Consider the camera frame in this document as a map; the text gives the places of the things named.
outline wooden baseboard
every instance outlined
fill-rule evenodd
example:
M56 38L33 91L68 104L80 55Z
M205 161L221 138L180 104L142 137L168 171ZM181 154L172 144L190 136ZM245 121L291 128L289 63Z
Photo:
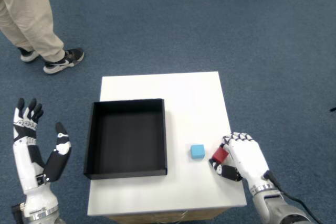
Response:
M192 210L179 212L159 212L142 215L107 216L119 224L174 223L191 220L210 220L227 211L228 208Z

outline blue cube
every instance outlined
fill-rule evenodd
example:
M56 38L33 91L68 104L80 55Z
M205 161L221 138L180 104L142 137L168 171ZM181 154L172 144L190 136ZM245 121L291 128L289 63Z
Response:
M203 144L193 144L191 146L191 158L200 159L205 156L204 145Z

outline red object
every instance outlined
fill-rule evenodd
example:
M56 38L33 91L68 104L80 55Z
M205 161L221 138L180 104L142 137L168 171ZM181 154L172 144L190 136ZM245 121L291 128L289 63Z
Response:
M229 155L228 152L222 147L219 147L214 155L212 155L212 159L221 164L226 159L227 155Z

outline robot wrist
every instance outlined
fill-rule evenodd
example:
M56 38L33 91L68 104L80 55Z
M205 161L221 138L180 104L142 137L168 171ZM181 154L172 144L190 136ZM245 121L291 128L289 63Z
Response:
M274 189L276 189L276 187L272 183L265 183L262 185L253 185L250 188L250 192L252 196L255 196L257 193L261 191L274 190Z

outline black cable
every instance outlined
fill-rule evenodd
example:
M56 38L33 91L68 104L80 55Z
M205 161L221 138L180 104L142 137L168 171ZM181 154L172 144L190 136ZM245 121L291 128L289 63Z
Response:
M310 210L309 208L306 206L306 204L301 200L301 199L298 199L298 198L295 198L291 195L289 195L288 193L286 193L280 186L280 184L277 182L277 180L275 179L275 176L273 175L273 173L268 170L265 172L264 174L264 178L265 179L269 179L278 189L280 192L283 193L283 195L285 195L287 198L293 200L293 201L296 201L298 203L300 203L303 208L307 211L307 213L318 223L318 224L323 224L322 221L320 221Z

